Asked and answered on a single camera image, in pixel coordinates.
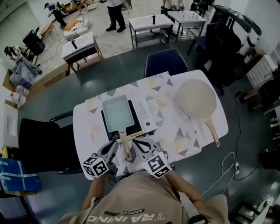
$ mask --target round frying pan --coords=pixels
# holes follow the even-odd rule
[[[217,101],[211,87],[202,80],[189,79],[179,88],[178,102],[190,117],[206,123],[216,146],[220,147],[221,144],[212,122]]]

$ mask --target green floor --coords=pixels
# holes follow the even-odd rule
[[[188,70],[195,70],[198,53],[193,50],[187,56],[190,44],[190,41],[180,41],[153,45],[129,51],[86,67],[76,74],[60,80],[26,102],[19,109],[18,125],[22,118],[49,121],[54,116],[73,110],[75,105],[83,103],[86,99],[142,79],[147,56],[159,50],[168,48],[178,50],[185,59]],[[220,97],[229,127],[228,134],[220,140],[221,147],[208,145],[202,149],[201,153],[175,164],[176,171],[201,193],[220,177],[223,158],[229,152],[236,150],[239,128],[234,95],[237,91],[250,87],[250,83],[244,78],[226,87],[225,95]],[[237,178],[242,178],[257,166],[259,153],[265,148],[272,150],[274,146],[268,118],[261,111],[248,113],[247,105],[244,104],[238,106],[238,113],[242,135],[238,142],[237,161],[240,165],[240,174]],[[69,119],[59,125],[64,126],[71,122]],[[224,167],[227,168],[231,163],[232,159],[229,157],[225,161]],[[205,194],[205,198],[221,194],[233,173],[234,170],[230,170]],[[84,177],[84,174],[57,175],[56,172],[45,172],[40,173],[40,178],[43,190],[37,195],[28,196],[27,200],[42,223],[55,223],[66,212],[80,209],[90,185],[90,181]],[[243,199],[251,200],[251,203],[256,204],[260,202],[257,197],[247,197],[250,194],[256,194],[261,198],[278,196],[280,194],[280,173],[275,170],[263,170],[260,165],[247,179],[232,180],[225,192],[229,210],[233,211]]]

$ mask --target desk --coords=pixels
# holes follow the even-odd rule
[[[175,21],[178,22],[178,29],[175,34],[175,38],[171,36],[175,41],[178,40],[180,37],[183,39],[183,32],[184,29],[187,30],[186,37],[188,38],[188,33],[192,33],[192,37],[200,36],[201,32],[203,30],[204,24],[206,23],[206,20],[203,19],[201,16],[199,16],[195,12],[190,11],[168,11],[168,17],[173,18]],[[199,30],[198,35],[196,35],[192,29]]]
[[[162,73],[113,89],[89,99],[87,103],[75,106],[73,111],[73,130],[80,163],[82,164],[92,153],[97,152],[101,146],[109,141],[101,116],[102,101],[121,94],[126,94],[127,97],[133,94],[142,94],[146,98],[157,124],[155,134],[148,137],[152,138],[161,145],[163,150],[168,152],[168,161],[170,163],[199,153],[202,147],[214,141],[211,132],[204,123],[189,119],[176,100],[176,93],[181,84],[191,78],[201,79],[213,89],[204,73],[200,70],[175,76]],[[213,123],[218,137],[221,138],[228,133],[228,123],[217,95],[216,99],[217,109],[213,114]],[[88,111],[89,101],[91,107],[94,108],[93,112]],[[113,160],[119,169],[117,176],[143,170],[139,158],[136,157],[132,163],[125,161],[124,158],[122,146],[119,146],[116,157]],[[86,172],[84,174],[87,179],[93,179]]]
[[[156,15],[155,24],[153,24],[152,16],[143,16],[129,19],[129,29],[131,35],[132,48],[137,49],[138,43],[163,38],[169,40],[169,33],[163,28],[170,28],[174,23],[163,14]],[[158,34],[153,34],[151,30],[159,30]]]
[[[102,53],[99,50],[92,31],[76,38],[74,41],[77,49],[74,48],[71,42],[68,42],[63,45],[61,53],[61,58],[67,62],[74,72],[76,72],[76,70],[73,68],[73,64],[76,63],[79,70],[79,64],[77,62],[81,59],[84,59],[84,61],[87,63],[87,56],[97,53],[99,59],[103,60]]]

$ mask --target geometric pattern tablecloth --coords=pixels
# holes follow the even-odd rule
[[[126,94],[128,99],[134,95],[141,95],[146,99],[157,125],[155,134],[147,137],[168,152],[169,163],[199,153],[201,144],[198,133],[188,115],[178,105],[177,93],[178,87],[173,86],[169,74],[162,73],[86,100],[87,119],[92,137],[92,150],[88,156],[108,142],[101,115],[102,102],[123,94]],[[123,147],[119,146],[113,161],[119,169],[117,176],[143,170],[141,160],[136,156],[134,149],[131,150],[131,155],[132,161],[125,161]]]

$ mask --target frying pan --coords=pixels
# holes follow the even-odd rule
[[[130,106],[125,95],[102,102],[103,112],[109,132],[118,131],[121,137],[126,160],[132,157],[127,142],[126,128],[134,125]]]
[[[178,102],[192,118],[206,123],[217,147],[220,141],[212,122],[212,115],[217,108],[216,95],[204,81],[189,79],[179,88]]]

